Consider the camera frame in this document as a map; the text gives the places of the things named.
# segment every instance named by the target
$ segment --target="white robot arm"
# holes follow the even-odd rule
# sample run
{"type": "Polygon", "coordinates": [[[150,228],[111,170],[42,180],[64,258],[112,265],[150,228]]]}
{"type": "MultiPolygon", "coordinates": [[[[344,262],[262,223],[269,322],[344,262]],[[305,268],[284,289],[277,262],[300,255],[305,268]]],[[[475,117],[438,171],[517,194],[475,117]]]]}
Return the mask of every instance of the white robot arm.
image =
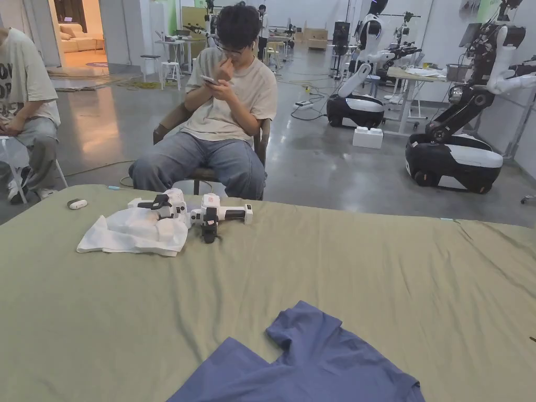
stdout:
{"type": "Polygon", "coordinates": [[[497,56],[486,88],[495,95],[522,88],[536,86],[536,68],[534,72],[515,77],[516,71],[511,69],[513,54],[517,50],[508,41],[511,27],[502,26],[497,34],[497,56]]]}
{"type": "Polygon", "coordinates": [[[362,64],[357,73],[351,76],[341,89],[339,89],[338,95],[340,97],[346,98],[367,79],[372,70],[370,64],[378,62],[385,63],[395,57],[395,54],[389,50],[378,51],[383,35],[382,23],[378,15],[368,14],[365,17],[361,37],[366,38],[366,44],[357,58],[357,62],[361,62],[362,64]]]}

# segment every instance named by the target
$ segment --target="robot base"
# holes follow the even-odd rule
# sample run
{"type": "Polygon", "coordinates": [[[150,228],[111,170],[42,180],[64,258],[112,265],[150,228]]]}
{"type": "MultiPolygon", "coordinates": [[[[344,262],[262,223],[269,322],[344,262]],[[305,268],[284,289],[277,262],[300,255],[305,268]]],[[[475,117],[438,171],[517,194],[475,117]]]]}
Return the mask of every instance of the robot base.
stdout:
{"type": "Polygon", "coordinates": [[[383,103],[372,96],[350,95],[341,98],[332,95],[327,100],[327,119],[333,127],[340,127],[343,118],[349,118],[357,126],[369,130],[378,127],[383,120],[385,107],[383,103]]]}
{"type": "Polygon", "coordinates": [[[502,156],[488,144],[466,135],[452,136],[449,144],[437,144],[426,134],[414,134],[406,145],[407,172],[422,187],[486,194],[502,165],[502,156]]]}

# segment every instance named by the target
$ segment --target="table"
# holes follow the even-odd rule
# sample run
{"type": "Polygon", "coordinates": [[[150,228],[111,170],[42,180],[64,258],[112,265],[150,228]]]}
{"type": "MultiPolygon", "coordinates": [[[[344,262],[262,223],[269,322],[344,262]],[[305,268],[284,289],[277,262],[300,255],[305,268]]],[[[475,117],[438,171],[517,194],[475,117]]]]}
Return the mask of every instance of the table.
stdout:
{"type": "Polygon", "coordinates": [[[0,226],[1,401],[164,402],[227,337],[275,360],[264,329],[298,300],[426,401],[534,399],[534,230],[251,202],[252,225],[222,222],[210,245],[192,229],[175,258],[75,252],[137,197],[154,193],[69,187],[0,226]]]}
{"type": "Polygon", "coordinates": [[[159,40],[159,41],[156,41],[155,43],[161,44],[164,46],[164,52],[168,55],[168,59],[171,59],[171,55],[170,55],[169,49],[166,49],[166,45],[173,46],[175,48],[175,59],[173,61],[176,63],[179,63],[179,60],[178,60],[179,45],[187,43],[188,45],[188,74],[192,74],[192,47],[191,47],[192,41],[177,40],[173,42],[167,42],[167,41],[159,40]]]}
{"type": "Polygon", "coordinates": [[[268,41],[267,43],[270,43],[270,42],[284,42],[285,43],[285,57],[287,57],[287,54],[288,54],[288,41],[289,40],[292,40],[292,37],[291,36],[270,36],[268,38],[268,41]]]}
{"type": "Polygon", "coordinates": [[[402,108],[400,109],[400,114],[399,114],[398,119],[390,119],[390,118],[386,119],[386,120],[400,122],[400,127],[398,131],[386,131],[386,133],[407,136],[404,130],[406,127],[408,117],[410,115],[411,104],[413,102],[413,97],[414,97],[414,92],[415,92],[415,84],[417,82],[423,82],[423,83],[446,82],[446,78],[422,77],[422,76],[417,76],[415,74],[408,74],[400,67],[389,67],[387,71],[387,75],[389,77],[407,80],[408,85],[407,85],[406,91],[404,92],[402,108]]]}

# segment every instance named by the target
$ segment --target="jeans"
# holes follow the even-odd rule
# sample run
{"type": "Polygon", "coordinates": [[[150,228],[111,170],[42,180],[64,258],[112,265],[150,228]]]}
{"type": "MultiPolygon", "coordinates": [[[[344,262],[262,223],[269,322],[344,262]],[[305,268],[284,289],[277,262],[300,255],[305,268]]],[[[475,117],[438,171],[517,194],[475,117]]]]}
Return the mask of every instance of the jeans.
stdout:
{"type": "Polygon", "coordinates": [[[188,133],[171,133],[129,168],[134,188],[164,192],[206,166],[230,197],[260,199],[264,166],[251,146],[239,139],[206,141],[188,133]]]}
{"type": "MultiPolygon", "coordinates": [[[[57,127],[47,117],[35,117],[24,125],[23,131],[15,137],[28,149],[31,171],[26,179],[28,190],[49,189],[54,186],[56,167],[57,127]]],[[[0,181],[13,179],[6,162],[0,161],[0,181]]]]}

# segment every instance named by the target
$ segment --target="cable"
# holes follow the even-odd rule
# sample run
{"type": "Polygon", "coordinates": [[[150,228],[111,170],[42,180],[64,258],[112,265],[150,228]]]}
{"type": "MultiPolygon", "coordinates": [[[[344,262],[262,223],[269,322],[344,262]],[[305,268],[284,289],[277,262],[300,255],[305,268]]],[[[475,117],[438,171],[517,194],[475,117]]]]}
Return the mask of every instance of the cable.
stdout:
{"type": "MultiPolygon", "coordinates": [[[[133,162],[136,162],[136,161],[134,161],[134,160],[122,160],[122,161],[119,161],[119,162],[107,163],[106,165],[97,166],[97,167],[94,167],[94,168],[91,168],[91,169],[81,170],[81,171],[75,172],[75,173],[69,173],[67,175],[64,175],[64,177],[72,177],[72,176],[76,176],[76,175],[79,175],[79,174],[82,174],[82,173],[88,173],[88,172],[92,172],[94,170],[102,169],[102,168],[105,168],[105,167],[108,167],[108,166],[119,165],[120,163],[133,163],[133,162]]],[[[123,181],[125,179],[127,179],[127,178],[130,178],[130,176],[123,177],[121,180],[119,180],[119,183],[121,185],[125,186],[125,187],[134,187],[132,184],[123,183],[123,181]]],[[[205,181],[205,180],[199,180],[199,181],[201,183],[205,183],[206,185],[210,186],[210,191],[214,192],[214,187],[208,181],[205,181]]]]}

